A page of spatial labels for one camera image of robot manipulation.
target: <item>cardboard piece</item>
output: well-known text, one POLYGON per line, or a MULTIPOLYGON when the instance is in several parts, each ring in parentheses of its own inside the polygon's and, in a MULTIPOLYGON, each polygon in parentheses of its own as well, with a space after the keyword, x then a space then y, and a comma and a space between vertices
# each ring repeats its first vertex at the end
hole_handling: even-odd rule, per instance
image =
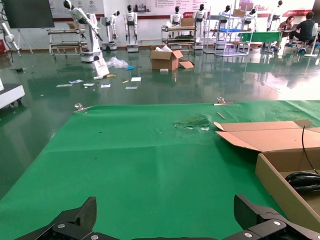
POLYGON ((234 9, 233 10, 233 16, 234 17, 241 17, 243 18, 246 15, 246 11, 240 10, 240 9, 234 9))
POLYGON ((195 25, 195 20, 193 18, 182 18, 181 27, 193 27, 195 25))
MULTIPOLYGON (((241 148, 261 152, 255 174, 288 219, 320 232, 320 194, 299 195, 285 180, 291 173, 313 172, 302 147, 303 127, 309 120, 247 123, 214 123, 217 133, 241 148)), ((320 127, 305 128, 305 150, 320 171, 320 127)))
POLYGON ((188 60, 179 59, 179 64, 185 69, 193 69, 195 66, 188 60))
POLYGON ((179 67, 179 59, 182 57, 183 55, 179 50, 173 52, 153 50, 149 56, 152 69, 169 69, 169 71, 176 70, 179 67))

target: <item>green table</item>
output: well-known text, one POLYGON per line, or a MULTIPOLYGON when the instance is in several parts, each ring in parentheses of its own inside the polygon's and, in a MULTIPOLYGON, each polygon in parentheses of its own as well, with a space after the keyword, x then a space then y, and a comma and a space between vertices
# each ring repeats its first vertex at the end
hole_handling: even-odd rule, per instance
POLYGON ((320 126, 319 109, 320 101, 260 101, 95 106, 75 113, 0 201, 1 239, 47 225, 89 196, 97 197, 94 230, 121 240, 222 239, 241 230, 235 194, 279 208, 255 176, 258 153, 221 139, 212 121, 308 118, 320 126))
MULTIPOLYGON (((250 41, 251 33, 242 34, 242 42, 250 41)), ((281 32, 280 31, 257 31, 253 33, 251 42, 280 42, 281 32)))

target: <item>epoxy floor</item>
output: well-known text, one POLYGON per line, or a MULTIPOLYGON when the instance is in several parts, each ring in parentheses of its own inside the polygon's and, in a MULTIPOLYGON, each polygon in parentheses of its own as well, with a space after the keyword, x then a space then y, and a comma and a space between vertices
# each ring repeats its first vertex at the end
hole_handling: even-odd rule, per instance
POLYGON ((183 59, 192 61, 195 68, 162 74, 151 70, 149 54, 149 50, 105 52, 106 61, 116 56, 134 70, 112 67, 110 73, 116 77, 102 80, 94 80, 91 64, 81 63, 77 55, 57 56, 54 61, 47 52, 14 54, 14 63, 0 56, 2 82, 21 83, 25 91, 22 106, 0 109, 0 198, 70 118, 77 103, 88 107, 216 103, 217 97, 226 102, 320 99, 317 58, 290 53, 272 56, 261 49, 246 57, 226 58, 183 52, 183 59), (24 73, 16 73, 16 68, 24 68, 24 73), (141 77, 141 82, 130 82, 132 77, 141 77), (77 79, 84 82, 56 87, 77 79), (95 85, 84 88, 83 83, 95 85), (101 88, 107 83, 110 88, 101 88), (137 89, 126 89, 134 86, 137 89))

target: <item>box on shelf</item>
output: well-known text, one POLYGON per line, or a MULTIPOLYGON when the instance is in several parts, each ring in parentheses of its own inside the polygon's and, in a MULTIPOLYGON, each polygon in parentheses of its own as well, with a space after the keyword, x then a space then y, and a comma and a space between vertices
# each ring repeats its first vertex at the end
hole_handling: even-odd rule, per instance
MULTIPOLYGON (((291 173, 312 172, 302 148, 303 126, 309 120, 249 123, 214 123, 217 133, 231 144, 261 152, 255 173, 288 219, 320 232, 320 194, 300 196, 285 180, 291 173)), ((304 146, 310 161, 320 170, 320 127, 304 130, 304 146)))
POLYGON ((193 18, 182 18, 181 27, 193 27, 195 20, 193 18))
POLYGON ((240 17, 243 18, 246 15, 246 11, 240 10, 240 9, 234 9, 233 10, 233 16, 234 17, 240 17))

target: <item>man sitting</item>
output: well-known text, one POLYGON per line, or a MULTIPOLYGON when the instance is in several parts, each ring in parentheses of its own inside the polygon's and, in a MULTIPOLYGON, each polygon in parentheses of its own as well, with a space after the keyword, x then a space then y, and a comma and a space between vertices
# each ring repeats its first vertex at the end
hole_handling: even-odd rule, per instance
POLYGON ((305 17, 306 20, 300 22, 300 24, 289 34, 289 43, 285 45, 286 47, 293 48, 292 41, 294 37, 298 38, 299 41, 308 42, 305 46, 306 48, 313 44, 315 40, 315 37, 312 36, 315 26, 315 21, 312 20, 314 13, 312 11, 308 12, 305 17))

